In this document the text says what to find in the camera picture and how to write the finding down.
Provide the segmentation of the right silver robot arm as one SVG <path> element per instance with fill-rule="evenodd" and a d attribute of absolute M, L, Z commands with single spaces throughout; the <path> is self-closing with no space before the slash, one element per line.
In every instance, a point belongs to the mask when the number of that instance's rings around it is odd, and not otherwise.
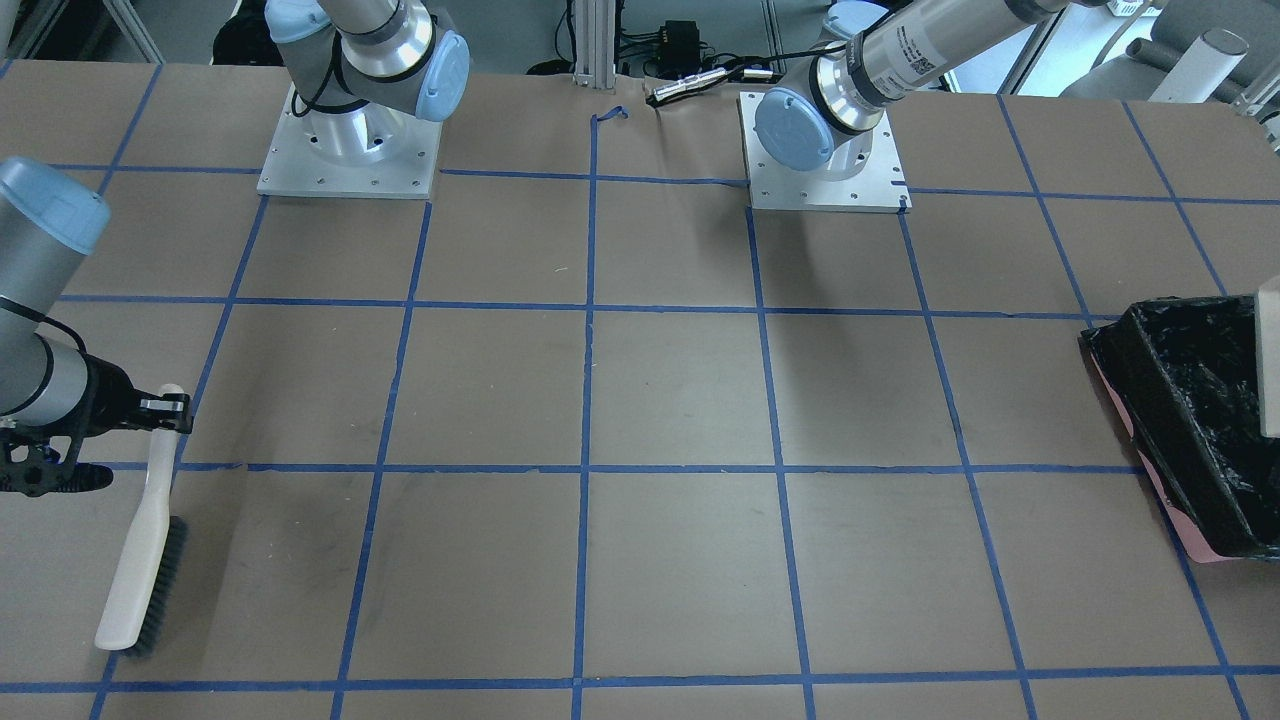
<path fill-rule="evenodd" d="M 424 199 L 439 126 L 468 82 L 466 38 L 422 1 L 269 1 L 292 79 L 259 187 L 268 195 Z M 113 483 L 79 460 L 110 430 L 189 432 L 187 395 L 151 395 L 119 368 L 40 334 L 110 211 L 28 158 L 3 163 L 3 489 L 28 497 Z"/>

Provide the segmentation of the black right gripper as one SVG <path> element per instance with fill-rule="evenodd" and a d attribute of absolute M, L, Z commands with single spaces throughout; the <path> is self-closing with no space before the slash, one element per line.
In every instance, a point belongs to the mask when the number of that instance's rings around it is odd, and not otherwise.
<path fill-rule="evenodd" d="M 193 404 L 187 393 L 141 395 L 118 366 L 88 356 L 84 391 L 67 410 L 54 409 L 42 419 L 32 409 L 6 415 L 3 429 L 1 491 L 40 497 L 105 489 L 114 471 L 82 462 L 87 438 L 111 430 L 193 429 Z"/>

